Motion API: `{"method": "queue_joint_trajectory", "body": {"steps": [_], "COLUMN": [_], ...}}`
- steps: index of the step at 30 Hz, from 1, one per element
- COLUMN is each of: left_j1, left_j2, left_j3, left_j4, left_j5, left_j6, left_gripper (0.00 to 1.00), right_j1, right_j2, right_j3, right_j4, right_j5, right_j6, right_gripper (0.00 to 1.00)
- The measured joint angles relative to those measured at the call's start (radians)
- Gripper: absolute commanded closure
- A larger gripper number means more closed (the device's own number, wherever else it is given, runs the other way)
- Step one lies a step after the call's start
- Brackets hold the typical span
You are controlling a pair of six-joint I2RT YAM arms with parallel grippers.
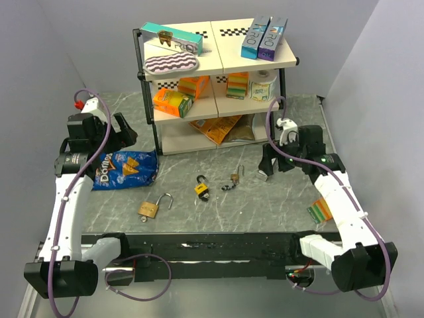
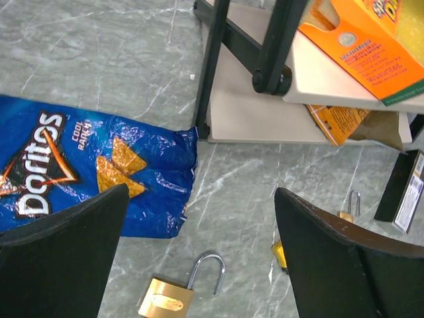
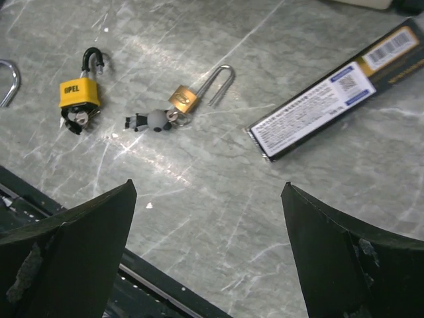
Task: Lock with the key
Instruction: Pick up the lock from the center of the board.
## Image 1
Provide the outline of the small brass padlock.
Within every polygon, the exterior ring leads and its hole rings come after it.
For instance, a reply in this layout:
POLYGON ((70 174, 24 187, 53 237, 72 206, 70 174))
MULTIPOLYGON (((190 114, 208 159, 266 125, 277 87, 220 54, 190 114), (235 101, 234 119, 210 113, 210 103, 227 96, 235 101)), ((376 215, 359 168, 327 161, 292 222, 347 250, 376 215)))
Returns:
POLYGON ((238 165, 236 172, 231 174, 231 181, 238 185, 242 176, 244 176, 244 166, 241 164, 238 165))

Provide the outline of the key with panda keychain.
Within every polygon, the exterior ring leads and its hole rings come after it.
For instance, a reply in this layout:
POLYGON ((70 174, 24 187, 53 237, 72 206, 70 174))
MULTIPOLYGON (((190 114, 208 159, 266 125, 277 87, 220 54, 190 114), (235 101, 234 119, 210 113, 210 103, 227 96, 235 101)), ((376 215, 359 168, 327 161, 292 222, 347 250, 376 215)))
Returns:
POLYGON ((223 185, 223 186, 221 187, 221 190, 222 190, 222 191, 230 191, 230 190, 232 190, 232 189, 235 189, 236 187, 237 187, 237 184, 232 183, 231 185, 223 185))

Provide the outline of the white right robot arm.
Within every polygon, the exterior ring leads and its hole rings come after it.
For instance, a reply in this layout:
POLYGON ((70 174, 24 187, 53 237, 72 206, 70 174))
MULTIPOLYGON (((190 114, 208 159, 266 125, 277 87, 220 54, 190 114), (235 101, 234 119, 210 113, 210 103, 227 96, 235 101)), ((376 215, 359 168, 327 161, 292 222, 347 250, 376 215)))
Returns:
POLYGON ((285 119, 277 124, 281 135, 263 146, 259 169, 271 176, 273 161, 281 172, 300 168, 324 199, 335 222, 341 244, 309 231, 297 234, 289 249, 297 264, 312 259, 331 271, 341 292, 388 288, 398 257, 394 243, 384 242, 370 224, 349 182, 346 168, 335 153, 328 153, 319 125, 298 126, 285 119))

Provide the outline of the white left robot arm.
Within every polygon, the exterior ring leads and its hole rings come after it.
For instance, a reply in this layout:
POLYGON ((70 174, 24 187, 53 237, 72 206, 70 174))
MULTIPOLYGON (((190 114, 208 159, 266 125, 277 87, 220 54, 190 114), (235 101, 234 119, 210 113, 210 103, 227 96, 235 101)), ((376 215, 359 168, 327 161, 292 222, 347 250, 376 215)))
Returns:
POLYGON ((93 295, 99 272, 111 262, 124 266, 131 258, 124 233, 107 233, 84 254, 82 225, 100 155, 115 152, 136 142, 137 133, 121 113, 114 115, 119 132, 109 120, 92 113, 68 117, 68 137, 54 163, 56 198, 46 240, 34 262, 24 268, 26 281, 44 298, 93 295))

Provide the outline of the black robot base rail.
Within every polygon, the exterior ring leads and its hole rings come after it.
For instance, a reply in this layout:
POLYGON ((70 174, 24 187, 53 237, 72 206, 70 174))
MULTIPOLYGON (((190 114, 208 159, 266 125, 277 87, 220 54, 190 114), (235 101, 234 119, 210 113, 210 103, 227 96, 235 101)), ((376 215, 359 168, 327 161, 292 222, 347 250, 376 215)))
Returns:
POLYGON ((134 271, 136 282, 159 279, 266 278, 284 280, 316 263, 301 255, 294 232, 133 233, 129 249, 108 269, 134 271))

